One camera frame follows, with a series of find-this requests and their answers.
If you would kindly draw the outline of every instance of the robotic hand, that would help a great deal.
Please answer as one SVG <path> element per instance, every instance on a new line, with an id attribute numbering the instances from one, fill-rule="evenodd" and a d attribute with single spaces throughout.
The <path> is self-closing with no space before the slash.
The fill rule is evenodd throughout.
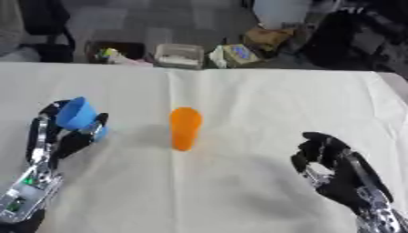
<path id="1" fill-rule="evenodd" d="M 303 136 L 307 141 L 291 157 L 293 166 L 320 195 L 354 212 L 358 232 L 408 232 L 408 220 L 391 207 L 393 196 L 362 155 L 332 136 L 321 133 Z M 319 174 L 310 163 L 322 164 L 332 174 Z"/>
<path id="2" fill-rule="evenodd" d="M 63 176 L 57 171 L 59 160 L 106 134 L 108 114 L 103 113 L 86 127 L 67 131 L 60 137 L 64 128 L 56 119 L 68 103 L 69 100 L 56 101 L 33 119 L 25 154 L 29 168 L 0 197 L 0 233 L 36 232 L 63 183 Z"/>

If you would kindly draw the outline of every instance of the white tablecloth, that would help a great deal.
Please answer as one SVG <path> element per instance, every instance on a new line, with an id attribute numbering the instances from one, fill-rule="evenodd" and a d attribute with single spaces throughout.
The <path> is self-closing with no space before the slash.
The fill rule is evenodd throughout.
<path id="1" fill-rule="evenodd" d="M 352 212 L 292 168 L 303 131 L 360 151 L 407 213 L 407 106 L 375 73 L 13 63 L 0 71 L 3 190 L 21 172 L 42 107 L 85 96 L 110 114 L 106 140 L 61 162 L 66 183 L 40 233 L 355 232 Z M 169 147 L 177 106 L 204 119 L 187 153 Z"/>

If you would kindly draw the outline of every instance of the orange cup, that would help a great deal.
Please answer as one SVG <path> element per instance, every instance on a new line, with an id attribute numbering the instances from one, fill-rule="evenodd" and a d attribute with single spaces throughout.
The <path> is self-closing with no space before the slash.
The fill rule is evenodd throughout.
<path id="1" fill-rule="evenodd" d="M 171 141 L 173 148 L 190 150 L 202 123 L 201 114 L 187 106 L 179 107 L 170 114 Z"/>

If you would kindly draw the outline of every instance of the clear plastic container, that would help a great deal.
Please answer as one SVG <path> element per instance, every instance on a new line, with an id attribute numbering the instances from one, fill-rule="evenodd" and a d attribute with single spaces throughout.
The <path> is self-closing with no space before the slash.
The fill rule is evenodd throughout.
<path id="1" fill-rule="evenodd" d="M 204 49 L 201 46 L 161 44 L 155 54 L 163 67 L 201 69 L 204 64 Z"/>

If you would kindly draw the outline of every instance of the gray carpet floor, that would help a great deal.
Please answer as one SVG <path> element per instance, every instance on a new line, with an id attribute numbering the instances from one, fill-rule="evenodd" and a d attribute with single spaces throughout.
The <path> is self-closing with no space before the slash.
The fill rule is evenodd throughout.
<path id="1" fill-rule="evenodd" d="M 76 62 L 85 62 L 88 40 L 142 42 L 154 53 L 161 43 L 213 49 L 222 38 L 257 24 L 240 0 L 64 0 L 72 18 L 69 29 L 77 40 Z"/>

